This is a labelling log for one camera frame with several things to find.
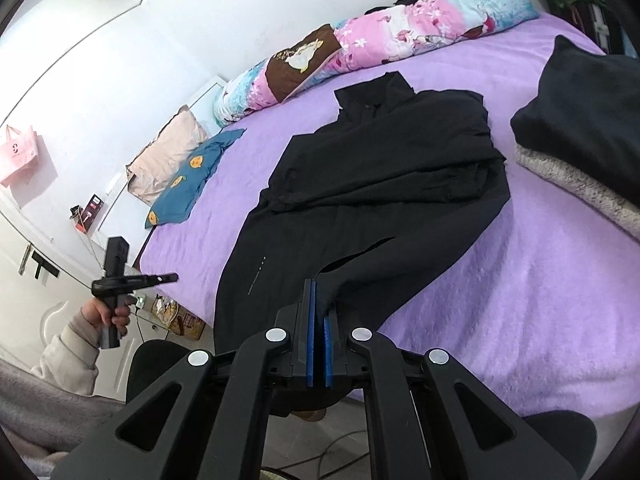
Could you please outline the beige sleeved left forearm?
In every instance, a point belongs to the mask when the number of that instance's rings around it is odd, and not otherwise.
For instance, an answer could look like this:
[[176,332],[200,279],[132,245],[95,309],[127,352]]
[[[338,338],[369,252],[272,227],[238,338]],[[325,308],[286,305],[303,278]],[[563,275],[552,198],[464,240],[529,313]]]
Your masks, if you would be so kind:
[[30,374],[70,393],[92,396],[99,375],[99,330],[79,311],[50,341]]

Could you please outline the person's left hand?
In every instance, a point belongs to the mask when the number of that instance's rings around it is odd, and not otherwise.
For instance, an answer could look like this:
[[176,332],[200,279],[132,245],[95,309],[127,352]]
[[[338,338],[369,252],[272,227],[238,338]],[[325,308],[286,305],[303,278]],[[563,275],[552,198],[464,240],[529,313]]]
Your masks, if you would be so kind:
[[96,330],[114,325],[120,336],[127,335],[130,323],[130,308],[136,303],[133,296],[123,296],[118,300],[117,307],[112,310],[102,300],[92,298],[82,306],[80,312],[84,319]]

